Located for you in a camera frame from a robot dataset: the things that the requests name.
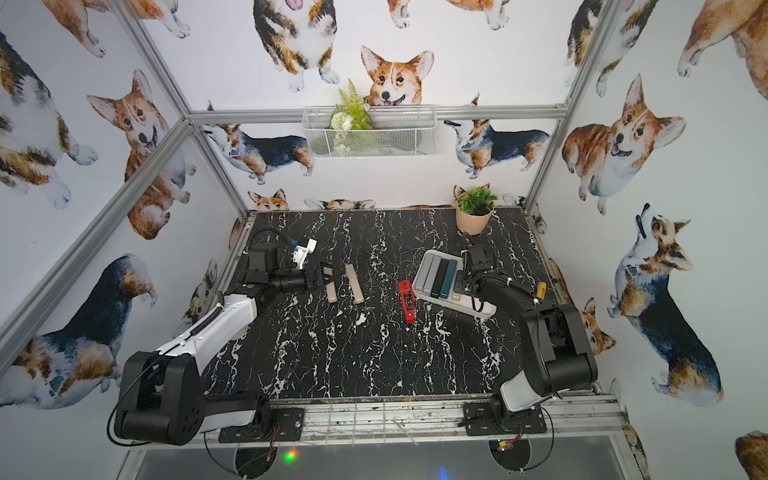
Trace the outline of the grey plier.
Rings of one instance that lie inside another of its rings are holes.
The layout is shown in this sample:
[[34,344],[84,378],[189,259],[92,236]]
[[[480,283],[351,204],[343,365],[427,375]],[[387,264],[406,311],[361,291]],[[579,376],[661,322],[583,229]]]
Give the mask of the grey plier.
[[429,274],[434,255],[431,253],[425,253],[419,266],[417,276],[412,284],[414,292],[424,292],[426,279]]
[[424,283],[424,286],[423,286],[423,292],[427,296],[431,296],[432,295],[433,285],[435,283],[437,272],[439,270],[439,266],[440,266],[440,263],[441,263],[441,260],[442,260],[442,258],[440,256],[437,256],[437,255],[433,255],[431,257],[431,259],[432,259],[432,261],[431,261],[429,270],[427,271],[427,276],[426,276],[425,283]]

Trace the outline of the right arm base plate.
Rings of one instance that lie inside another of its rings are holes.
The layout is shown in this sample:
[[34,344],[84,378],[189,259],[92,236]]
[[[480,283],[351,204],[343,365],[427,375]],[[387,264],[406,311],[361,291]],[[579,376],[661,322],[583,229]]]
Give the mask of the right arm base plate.
[[463,417],[458,426],[468,436],[544,434],[548,431],[542,408],[537,406],[510,412],[497,399],[470,402],[462,406]]

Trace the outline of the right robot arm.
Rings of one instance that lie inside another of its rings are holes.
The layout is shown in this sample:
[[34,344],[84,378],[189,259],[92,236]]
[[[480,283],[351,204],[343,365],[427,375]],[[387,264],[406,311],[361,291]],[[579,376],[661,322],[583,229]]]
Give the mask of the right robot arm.
[[482,245],[464,250],[461,259],[460,291],[495,306],[496,315],[520,331],[521,371],[504,382],[497,395],[504,413],[531,409],[597,380],[598,367],[576,307],[557,304],[517,283],[496,267]]

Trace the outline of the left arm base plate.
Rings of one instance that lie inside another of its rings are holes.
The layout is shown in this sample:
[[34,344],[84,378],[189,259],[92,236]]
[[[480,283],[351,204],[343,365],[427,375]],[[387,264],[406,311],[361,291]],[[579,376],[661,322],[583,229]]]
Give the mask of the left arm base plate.
[[303,408],[271,409],[266,415],[258,413],[244,426],[224,428],[218,436],[219,443],[266,443],[293,442],[301,438],[306,411]]

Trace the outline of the teal plier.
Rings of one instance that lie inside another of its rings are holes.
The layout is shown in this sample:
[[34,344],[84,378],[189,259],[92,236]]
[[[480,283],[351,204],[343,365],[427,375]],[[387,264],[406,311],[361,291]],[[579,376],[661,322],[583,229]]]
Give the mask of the teal plier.
[[447,264],[445,276],[443,278],[443,283],[442,283],[440,294],[439,294],[439,297],[441,299],[447,299],[449,297],[449,294],[452,290],[454,278],[456,275],[457,266],[458,266],[457,260],[450,260]]

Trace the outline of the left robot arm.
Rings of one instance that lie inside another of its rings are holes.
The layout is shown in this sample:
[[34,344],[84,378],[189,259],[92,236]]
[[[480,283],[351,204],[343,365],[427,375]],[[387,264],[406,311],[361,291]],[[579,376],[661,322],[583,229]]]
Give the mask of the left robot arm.
[[334,279],[331,266],[313,256],[317,242],[292,240],[286,252],[275,244],[248,248],[232,285],[211,311],[171,341],[136,352],[125,363],[118,401],[107,421],[115,445],[150,443],[181,446],[200,433],[243,428],[258,439],[278,427],[268,397],[253,391],[208,394],[202,373],[224,346],[282,293],[312,291]]

